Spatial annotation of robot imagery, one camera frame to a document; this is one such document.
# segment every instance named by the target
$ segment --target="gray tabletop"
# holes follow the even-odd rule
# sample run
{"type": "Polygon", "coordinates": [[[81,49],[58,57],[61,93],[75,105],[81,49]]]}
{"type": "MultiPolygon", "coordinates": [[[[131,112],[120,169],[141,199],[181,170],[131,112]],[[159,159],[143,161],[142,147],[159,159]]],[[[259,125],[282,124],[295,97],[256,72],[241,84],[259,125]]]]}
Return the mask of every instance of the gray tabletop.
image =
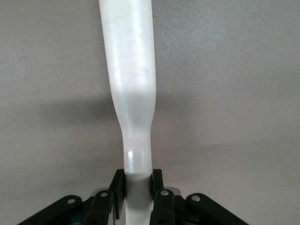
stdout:
{"type": "MultiPolygon", "coordinates": [[[[152,4],[153,167],[249,224],[298,225],[299,1],[152,4]]],[[[122,167],[98,1],[1,0],[0,224],[122,167]]]]}

